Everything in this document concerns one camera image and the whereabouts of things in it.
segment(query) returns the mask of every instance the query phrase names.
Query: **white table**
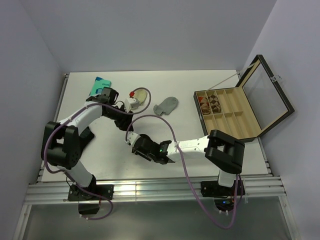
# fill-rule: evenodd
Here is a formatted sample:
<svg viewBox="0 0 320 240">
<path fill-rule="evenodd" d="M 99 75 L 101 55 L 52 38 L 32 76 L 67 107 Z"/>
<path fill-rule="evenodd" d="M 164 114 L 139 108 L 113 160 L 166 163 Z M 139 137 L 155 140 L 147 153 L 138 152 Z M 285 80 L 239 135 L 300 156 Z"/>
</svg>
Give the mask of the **white table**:
<svg viewBox="0 0 320 240">
<path fill-rule="evenodd" d="M 193 99 L 194 91 L 206 90 L 235 73 L 235 70 L 72 72 L 65 87 L 57 120 L 62 120 L 78 110 L 87 99 L 96 77 L 101 77 L 112 82 L 111 87 L 119 92 L 119 100 L 124 100 L 129 92 L 137 87 L 148 88 L 152 94 L 152 102 L 149 109 L 141 115 L 153 114 L 155 104 L 160 104 L 167 97 L 176 97 L 179 100 L 178 107 L 164 118 L 172 125 L 178 141 L 196 139 L 204 134 Z M 234 76 L 216 88 L 234 87 L 237 82 L 238 76 Z M 161 165 L 132 154 L 132 148 L 125 144 L 125 132 L 120 131 L 114 122 L 106 117 L 95 120 L 90 129 L 95 138 L 84 150 L 80 160 L 97 180 L 185 176 L 181 161 Z M 147 134 L 158 143 L 172 140 L 167 125 L 156 118 L 138 120 L 134 124 L 134 131 Z M 186 160 L 186 166 L 190 177 L 217 177 L 219 172 L 207 159 L 189 159 Z M 265 174 L 268 174 L 268 170 L 258 140 L 246 143 L 242 175 Z M 50 174 L 47 170 L 44 170 L 42 176 L 43 182 L 65 180 L 64 174 Z"/>
</svg>

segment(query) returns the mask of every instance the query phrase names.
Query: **box lid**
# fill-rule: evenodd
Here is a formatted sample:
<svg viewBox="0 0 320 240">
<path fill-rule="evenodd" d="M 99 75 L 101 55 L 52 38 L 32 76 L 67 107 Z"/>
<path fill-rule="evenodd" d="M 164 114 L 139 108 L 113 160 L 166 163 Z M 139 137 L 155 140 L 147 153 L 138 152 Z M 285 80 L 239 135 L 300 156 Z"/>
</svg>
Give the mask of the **box lid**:
<svg viewBox="0 0 320 240">
<path fill-rule="evenodd" d="M 260 126 L 261 137 L 295 110 L 262 55 L 254 60 L 236 87 L 242 88 Z"/>
</svg>

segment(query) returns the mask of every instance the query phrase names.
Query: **gray wall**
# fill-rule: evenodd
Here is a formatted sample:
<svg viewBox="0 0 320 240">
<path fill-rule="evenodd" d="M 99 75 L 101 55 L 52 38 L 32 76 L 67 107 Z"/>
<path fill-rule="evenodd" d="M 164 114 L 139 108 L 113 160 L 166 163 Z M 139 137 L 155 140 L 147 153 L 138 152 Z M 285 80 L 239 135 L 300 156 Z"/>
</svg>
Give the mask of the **gray wall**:
<svg viewBox="0 0 320 240">
<path fill-rule="evenodd" d="M 276 0 L 21 0 L 65 72 L 240 69 Z"/>
<path fill-rule="evenodd" d="M 290 239 L 278 197 L 248 201 L 244 204 L 242 199 L 229 230 L 214 226 L 195 200 L 115 203 L 114 213 L 98 221 L 79 218 L 76 204 L 36 205 L 31 209 L 23 240 Z M 219 223 L 229 224 L 231 214 L 219 215 L 212 200 L 202 202 Z M 106 212 L 108 207 L 103 204 L 101 211 Z"/>
<path fill-rule="evenodd" d="M 278 0 L 247 60 L 263 54 L 296 109 L 262 141 L 306 240 L 320 234 L 319 12 L 319 0 Z"/>
<path fill-rule="evenodd" d="M 29 182 L 41 164 L 62 72 L 18 0 L 0 1 L 0 233 L 11 239 Z"/>
</svg>

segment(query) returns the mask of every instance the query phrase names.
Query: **metal latch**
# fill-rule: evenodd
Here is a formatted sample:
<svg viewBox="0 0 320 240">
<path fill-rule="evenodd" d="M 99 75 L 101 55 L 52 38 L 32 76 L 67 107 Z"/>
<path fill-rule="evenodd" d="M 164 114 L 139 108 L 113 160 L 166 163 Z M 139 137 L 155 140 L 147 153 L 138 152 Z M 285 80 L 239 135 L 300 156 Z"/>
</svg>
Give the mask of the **metal latch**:
<svg viewBox="0 0 320 240">
<path fill-rule="evenodd" d="M 282 79 L 282 77 L 280 75 L 275 75 L 275 76 L 271 77 L 271 81 L 274 83 L 281 80 L 281 79 Z"/>
</svg>

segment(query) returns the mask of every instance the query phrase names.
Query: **gray floor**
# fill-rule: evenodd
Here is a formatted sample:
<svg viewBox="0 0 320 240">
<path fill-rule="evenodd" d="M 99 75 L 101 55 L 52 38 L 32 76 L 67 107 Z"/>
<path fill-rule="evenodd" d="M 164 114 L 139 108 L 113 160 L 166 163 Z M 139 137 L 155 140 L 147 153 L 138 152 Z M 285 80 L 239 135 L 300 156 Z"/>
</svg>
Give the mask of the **gray floor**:
<svg viewBox="0 0 320 240">
<path fill-rule="evenodd" d="M 231 216 L 218 215 L 227 225 Z M 116 203 L 103 220 L 79 218 L 74 204 L 33 206 L 24 240 L 287 240 L 290 239 L 279 199 L 249 198 L 239 206 L 232 229 L 212 224 L 195 201 Z"/>
</svg>

